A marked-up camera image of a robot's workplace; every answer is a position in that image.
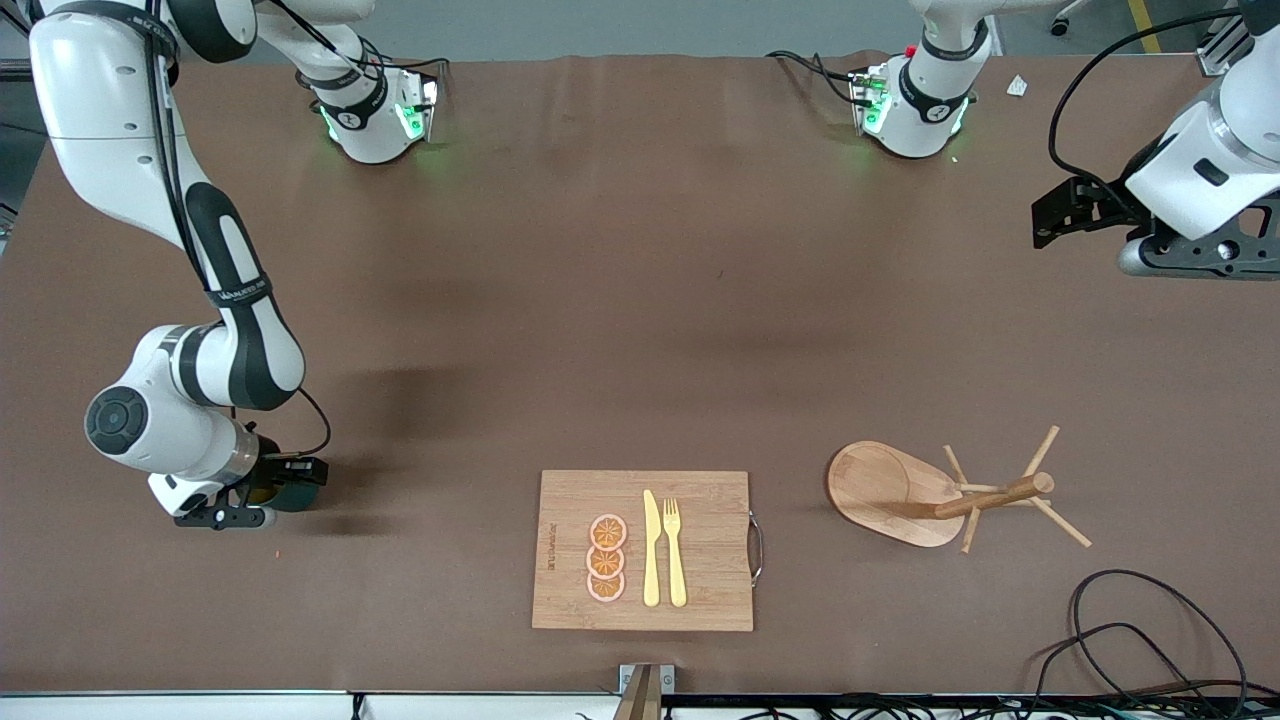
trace brown table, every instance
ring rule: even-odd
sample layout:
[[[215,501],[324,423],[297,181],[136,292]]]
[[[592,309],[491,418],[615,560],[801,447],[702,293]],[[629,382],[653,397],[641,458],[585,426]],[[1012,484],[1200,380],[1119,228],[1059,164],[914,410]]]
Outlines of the brown table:
[[[196,152],[333,418],[330,487],[269,532],[179,530],[95,454],[82,413],[138,337],[212,313],[180,252],[46,154],[0,261],[0,687],[588,691],[668,661],[696,692],[1025,691],[1070,589],[1115,565],[1201,601],[1280,680],[1280,290],[1128,278],[1119,232],[1032,250],[1080,64],[992,61],[923,161],[772,60],[457,65],[439,145],[376,168],[326,141],[292,69],[186,69]],[[1114,173],[1198,86],[1185,58],[1110,61],[1062,151]],[[320,433],[301,401],[257,419],[287,447]],[[951,443],[970,480],[1009,480],[1051,423],[1055,506],[1088,551],[1033,510],[988,516],[968,557],[908,547],[823,493],[858,439],[940,466]],[[530,629],[548,468],[750,471],[756,630]],[[1230,674],[1135,585],[1085,615]],[[1132,643],[1100,653],[1164,679]],[[1100,685],[1066,662],[1051,689]]]

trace metal bracket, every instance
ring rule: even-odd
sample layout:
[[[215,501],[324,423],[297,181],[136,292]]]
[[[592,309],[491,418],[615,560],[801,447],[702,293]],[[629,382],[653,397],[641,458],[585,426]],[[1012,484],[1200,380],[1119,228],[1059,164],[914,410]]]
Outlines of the metal bracket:
[[[631,675],[635,674],[639,664],[634,665],[618,665],[618,694],[622,694],[627,689],[627,683],[631,682]],[[658,679],[662,680],[659,687],[662,688],[662,694],[676,694],[676,666],[675,665],[655,665],[658,670]]]

